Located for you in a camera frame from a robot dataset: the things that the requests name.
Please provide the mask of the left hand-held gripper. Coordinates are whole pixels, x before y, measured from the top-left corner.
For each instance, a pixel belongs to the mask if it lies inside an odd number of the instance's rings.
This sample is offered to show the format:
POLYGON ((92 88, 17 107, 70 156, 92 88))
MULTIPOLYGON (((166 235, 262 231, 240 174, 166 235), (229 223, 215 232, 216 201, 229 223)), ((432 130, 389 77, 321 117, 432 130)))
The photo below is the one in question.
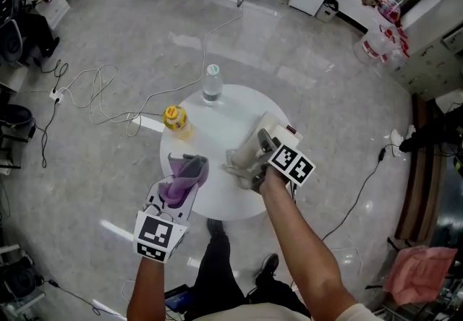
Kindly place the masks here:
POLYGON ((133 233, 134 253, 157 262, 168 262, 189 231, 189 216, 198 192, 195 183, 187 192, 180 208, 170 208, 159 193, 160 184, 170 184, 173 176, 155 182, 145 198, 143 210, 137 213, 133 233))

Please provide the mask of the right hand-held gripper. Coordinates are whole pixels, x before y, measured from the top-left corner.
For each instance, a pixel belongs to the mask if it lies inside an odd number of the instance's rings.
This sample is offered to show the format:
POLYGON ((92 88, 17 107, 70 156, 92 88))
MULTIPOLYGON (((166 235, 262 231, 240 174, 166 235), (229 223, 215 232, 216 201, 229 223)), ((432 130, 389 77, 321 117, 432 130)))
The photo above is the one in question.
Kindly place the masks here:
POLYGON ((288 145, 281 145, 277 137, 272 138, 266 129, 258 131, 260 149, 265 154, 260 166, 251 171, 250 189, 260 193, 266 179, 268 166, 273 166, 286 179, 301 187, 315 170, 315 164, 302 152, 288 145))

